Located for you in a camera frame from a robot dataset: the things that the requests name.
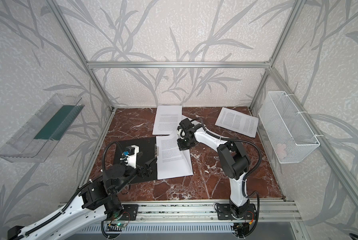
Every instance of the green paper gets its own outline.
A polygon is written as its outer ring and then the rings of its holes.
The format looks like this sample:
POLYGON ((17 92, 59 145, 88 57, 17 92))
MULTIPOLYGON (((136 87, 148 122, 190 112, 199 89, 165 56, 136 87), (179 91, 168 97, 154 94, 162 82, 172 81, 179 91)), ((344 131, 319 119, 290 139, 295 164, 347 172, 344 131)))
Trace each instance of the green paper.
MULTIPOLYGON (((50 139, 52 134, 56 132, 60 124, 66 119, 68 114, 75 106, 73 105, 64 105, 62 106, 57 113, 44 125, 44 127, 38 132, 34 139, 50 139)), ((56 134, 53 135, 53 140, 60 140, 64 132, 66 132, 68 125, 65 125, 65 129, 60 129, 56 134)))

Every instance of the wallpaper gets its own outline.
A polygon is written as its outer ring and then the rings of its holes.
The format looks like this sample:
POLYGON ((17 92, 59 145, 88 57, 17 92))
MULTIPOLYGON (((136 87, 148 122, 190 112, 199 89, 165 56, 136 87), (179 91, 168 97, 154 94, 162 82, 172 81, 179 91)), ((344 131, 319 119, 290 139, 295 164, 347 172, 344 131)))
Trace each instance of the wallpaper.
MULTIPOLYGON (((269 77, 253 107, 253 115, 257 116, 266 92, 280 90, 269 77)), ((300 163, 280 164, 261 121, 258 129, 282 193, 287 200, 296 202, 310 238, 348 240, 349 233, 358 235, 358 209, 319 149, 300 163)))
MULTIPOLYGON (((358 0, 306 4, 275 68, 358 181, 358 0)), ((273 80, 260 95, 279 90, 273 80)), ((262 141, 273 151, 262 125, 262 141)), ((358 234, 358 210, 319 150, 297 164, 272 165, 312 239, 358 234)))
POLYGON ((0 147, 55 93, 80 96, 85 107, 45 162, 0 158, 0 239, 70 198, 110 113, 44 9, 43 1, 0 0, 0 147))
POLYGON ((293 0, 57 0, 89 61, 267 61, 293 0))
POLYGON ((358 181, 358 0, 305 6, 275 67, 358 181))
POLYGON ((114 106, 249 106, 261 68, 103 68, 96 75, 114 106))

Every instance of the clipboard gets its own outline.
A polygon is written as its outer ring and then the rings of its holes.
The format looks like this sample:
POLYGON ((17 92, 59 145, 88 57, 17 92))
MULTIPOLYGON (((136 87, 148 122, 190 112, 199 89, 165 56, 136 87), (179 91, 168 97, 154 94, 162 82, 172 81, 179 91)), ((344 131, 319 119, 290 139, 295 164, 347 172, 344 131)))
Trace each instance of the clipboard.
MULTIPOLYGON (((136 162, 136 164, 139 166, 144 167, 144 163, 150 161, 156 155, 156 153, 155 153, 156 137, 130 139, 130 140, 119 141, 119 143, 122 145, 123 148, 131 146, 131 145, 139 146, 139 152, 143 152, 143 155, 136 162)), ((116 148, 113 164, 119 163, 121 154, 122 153, 120 152, 120 150, 118 148, 116 148)), ((136 176, 130 182, 130 184, 157 180, 157 163, 155 163, 155 166, 153 167, 153 169, 154 169, 154 171, 149 177, 144 176, 144 178, 142 178, 142 177, 136 176)))

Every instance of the red marble surface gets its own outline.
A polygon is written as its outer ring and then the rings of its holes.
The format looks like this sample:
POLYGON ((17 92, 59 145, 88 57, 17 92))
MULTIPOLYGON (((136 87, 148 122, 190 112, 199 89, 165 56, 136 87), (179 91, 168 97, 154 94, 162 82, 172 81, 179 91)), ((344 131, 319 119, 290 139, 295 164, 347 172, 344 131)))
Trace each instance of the red marble surface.
MULTIPOLYGON (((232 107, 241 113, 249 114, 247 107, 232 107)), ((263 160, 259 168, 247 178, 247 192, 257 190, 261 198, 281 198, 279 186, 258 135, 256 138, 215 126, 221 108, 183 108, 182 114, 190 117, 202 117, 211 131, 225 137, 239 138, 254 142, 262 150, 263 160)), ((90 178, 100 175, 101 155, 104 147, 111 141, 121 141, 142 137, 153 137, 156 108, 117 109, 107 136, 91 171, 90 178)), ((244 144, 251 157, 253 167, 258 161, 254 147, 244 144)), ((106 167, 112 164, 116 145, 110 147, 106 156, 106 167)), ((132 184, 127 194, 119 194, 120 201, 178 200, 178 199, 228 199, 230 195, 229 179, 221 169, 216 151, 202 143, 190 149, 193 176, 176 177, 132 184)))

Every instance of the plastic shelf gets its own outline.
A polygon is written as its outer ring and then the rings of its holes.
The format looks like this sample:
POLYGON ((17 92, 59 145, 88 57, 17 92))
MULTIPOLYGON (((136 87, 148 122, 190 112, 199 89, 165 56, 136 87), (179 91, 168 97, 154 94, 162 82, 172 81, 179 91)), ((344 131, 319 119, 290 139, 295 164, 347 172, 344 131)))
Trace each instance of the plastic shelf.
POLYGON ((44 162, 84 105, 81 97, 55 94, 0 148, 9 162, 44 162))

